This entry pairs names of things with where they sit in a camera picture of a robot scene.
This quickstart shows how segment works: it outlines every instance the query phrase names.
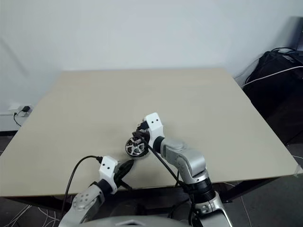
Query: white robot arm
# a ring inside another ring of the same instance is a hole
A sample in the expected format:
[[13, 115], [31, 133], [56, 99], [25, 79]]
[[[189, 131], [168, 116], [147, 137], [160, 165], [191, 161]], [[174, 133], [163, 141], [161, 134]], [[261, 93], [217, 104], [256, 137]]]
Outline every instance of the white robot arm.
[[[232, 227], [218, 193], [213, 190], [204, 156], [200, 151], [190, 148], [182, 141], [165, 138], [163, 125], [157, 113], [152, 113], [144, 118], [137, 130], [133, 132], [133, 137], [126, 143], [125, 150], [133, 158], [142, 157], [151, 151], [157, 158], [162, 157], [178, 169], [183, 180], [179, 181], [179, 184], [189, 194], [192, 204], [192, 215], [189, 218], [192, 226]], [[118, 166], [119, 162], [113, 158], [103, 158], [99, 170], [100, 181], [76, 195], [71, 209], [63, 217], [59, 227], [72, 227], [79, 224], [83, 227], [187, 226], [172, 219], [156, 216], [120, 216], [89, 221], [105, 198], [109, 194], [114, 194], [117, 188], [123, 184], [122, 178], [131, 168], [128, 165], [127, 170], [115, 179]]]

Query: white cable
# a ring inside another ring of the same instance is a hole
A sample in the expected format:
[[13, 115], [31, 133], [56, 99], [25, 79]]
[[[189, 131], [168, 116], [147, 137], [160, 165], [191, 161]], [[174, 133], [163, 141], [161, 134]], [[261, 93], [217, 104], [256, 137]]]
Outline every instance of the white cable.
[[303, 157], [300, 157], [300, 156], [295, 156], [295, 155], [293, 155], [293, 157], [298, 157], [298, 158], [302, 158], [302, 159], [303, 159]]
[[[228, 184], [228, 185], [230, 185], [230, 186], [235, 187], [235, 185], [233, 185], [233, 184], [231, 184], [231, 183], [227, 183], [227, 182], [223, 182], [223, 183], [225, 183], [225, 184]], [[251, 225], [251, 221], [250, 221], [250, 216], [248, 215], [248, 212], [247, 212], [247, 210], [246, 210], [246, 207], [245, 207], [245, 204], [244, 204], [244, 201], [243, 201], [242, 196], [241, 196], [241, 200], [242, 200], [242, 204], [243, 204], [244, 210], [245, 210], [246, 215], [247, 215], [247, 219], [248, 219], [248, 221], [249, 221], [249, 223], [250, 223], [250, 227], [252, 227], [252, 225]]]
[[47, 227], [49, 224], [51, 224], [52, 222], [55, 222], [55, 220], [51, 220], [49, 223], [46, 224], [45, 227]]
[[53, 226], [55, 226], [55, 223], [56, 223], [56, 211], [53, 212], [53, 217], [54, 217], [54, 220], [53, 220]]
[[5, 225], [4, 227], [9, 226], [10, 224], [11, 227], [13, 227], [15, 225], [15, 223], [19, 220], [19, 218], [25, 213], [27, 212], [28, 209], [30, 209], [32, 206], [28, 205], [16, 218], [13, 218], [7, 225]]
[[9, 226], [15, 220], [18, 220], [24, 214], [24, 211], [26, 211], [29, 207], [30, 207], [29, 205], [26, 205], [24, 208], [22, 208], [22, 210], [7, 225], [5, 225], [4, 227]]
[[246, 215], [247, 215], [248, 221], [250, 222], [250, 227], [252, 227], [252, 225], [251, 225], [251, 221], [250, 221], [250, 216], [248, 215], [248, 212], [247, 212], [246, 207], [245, 207], [245, 205], [244, 205], [244, 201], [243, 201], [242, 196], [241, 196], [241, 200], [242, 200], [242, 204], [243, 204], [243, 207], [244, 207], [244, 209], [245, 209], [245, 212], [246, 212]]
[[246, 68], [245, 68], [245, 70], [243, 70], [242, 71], [242, 73], [240, 73], [238, 76], [236, 76], [236, 77], [234, 77], [234, 79], [236, 79], [236, 78], [238, 78], [238, 77], [240, 77], [240, 76], [242, 76], [256, 61], [258, 61], [258, 60], [260, 60], [260, 58], [261, 57], [259, 57], [259, 58], [257, 58], [256, 60], [254, 60], [251, 64], [249, 64]]
[[43, 214], [45, 214], [47, 217], [49, 217], [50, 219], [54, 219], [54, 217], [49, 216], [48, 214], [46, 214], [43, 210], [41, 210], [41, 208], [38, 208], [39, 211], [41, 211]]
[[265, 77], [261, 77], [261, 78], [259, 78], [259, 79], [254, 79], [254, 80], [252, 80], [251, 82], [248, 82], [248, 83], [246, 83], [246, 84], [243, 84], [243, 85], [241, 86], [241, 88], [243, 88], [243, 87], [245, 87], [246, 85], [251, 84], [251, 83], [253, 83], [253, 82], [257, 81], [257, 80], [265, 79], [265, 78], [274, 76], [274, 75], [276, 75], [276, 74], [279, 74], [279, 73], [282, 73], [282, 72], [286, 72], [286, 71], [289, 71], [289, 70], [298, 69], [298, 68], [303, 68], [303, 66], [292, 67], [292, 68], [289, 68], [289, 69], [286, 69], [286, 70], [282, 70], [282, 71], [279, 71], [279, 72], [275, 72], [275, 73], [270, 74], [270, 75], [265, 76]]
[[46, 210], [46, 213], [47, 213], [47, 215], [46, 215], [46, 219], [45, 219], [45, 221], [44, 221], [44, 223], [43, 223], [42, 227], [45, 227], [45, 224], [46, 224], [46, 222], [47, 222], [47, 220], [48, 220], [48, 210]]
[[226, 183], [226, 182], [223, 182], [223, 183], [228, 184], [228, 185], [230, 185], [230, 186], [232, 186], [232, 187], [235, 186], [235, 185], [233, 185], [233, 184], [231, 184], [231, 183]]
[[16, 215], [13, 217], [13, 219], [12, 219], [7, 225], [5, 225], [4, 227], [7, 227], [7, 226], [9, 226], [11, 223], [13, 223], [13, 221], [15, 221], [15, 219], [17, 218], [17, 216], [19, 216], [19, 215], [21, 214], [21, 212], [23, 212], [28, 206], [29, 206], [29, 205], [26, 205], [25, 207], [23, 207], [23, 208], [19, 211], [19, 213], [16, 214]]

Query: power adapter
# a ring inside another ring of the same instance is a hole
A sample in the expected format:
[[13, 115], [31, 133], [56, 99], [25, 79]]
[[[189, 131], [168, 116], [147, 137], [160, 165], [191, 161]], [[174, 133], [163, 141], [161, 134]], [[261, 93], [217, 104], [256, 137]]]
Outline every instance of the power adapter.
[[23, 107], [23, 109], [21, 111], [27, 113], [29, 110], [30, 110], [30, 107], [28, 105], [26, 105]]

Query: white wall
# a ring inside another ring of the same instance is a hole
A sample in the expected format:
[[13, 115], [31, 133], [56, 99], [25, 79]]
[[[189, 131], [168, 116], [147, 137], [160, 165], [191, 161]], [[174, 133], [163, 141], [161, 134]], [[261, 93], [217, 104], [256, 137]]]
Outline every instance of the white wall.
[[[286, 45], [295, 16], [301, 0], [0, 0], [0, 113], [35, 105], [61, 70], [221, 66], [235, 76]], [[0, 130], [14, 129], [7, 119]]]

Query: black wheel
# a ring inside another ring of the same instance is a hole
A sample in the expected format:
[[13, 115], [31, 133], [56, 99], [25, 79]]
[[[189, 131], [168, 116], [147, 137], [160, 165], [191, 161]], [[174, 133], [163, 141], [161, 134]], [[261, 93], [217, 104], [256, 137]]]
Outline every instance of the black wheel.
[[131, 137], [126, 142], [125, 151], [131, 157], [142, 157], [148, 153], [148, 148], [139, 138]]

